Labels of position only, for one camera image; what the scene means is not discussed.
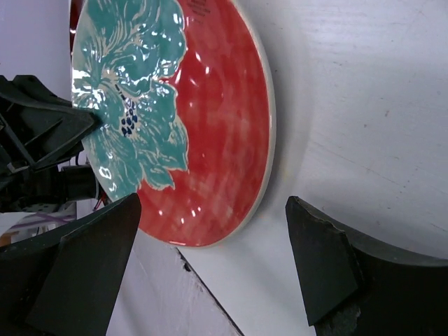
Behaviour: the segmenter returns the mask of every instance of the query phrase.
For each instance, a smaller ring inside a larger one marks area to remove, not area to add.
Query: teal leaf design
[[[73,49],[72,101],[103,125],[83,140],[113,199],[143,180],[175,188],[170,171],[188,170],[188,132],[177,91],[163,82],[186,52],[177,0],[89,0]]]

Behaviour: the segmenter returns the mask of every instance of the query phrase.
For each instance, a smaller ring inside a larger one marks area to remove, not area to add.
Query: glossy glaze
[[[110,197],[139,190],[140,227],[162,241],[219,242],[260,201],[273,96],[252,36],[230,1],[90,0],[83,9],[73,103],[104,121],[84,145]]]

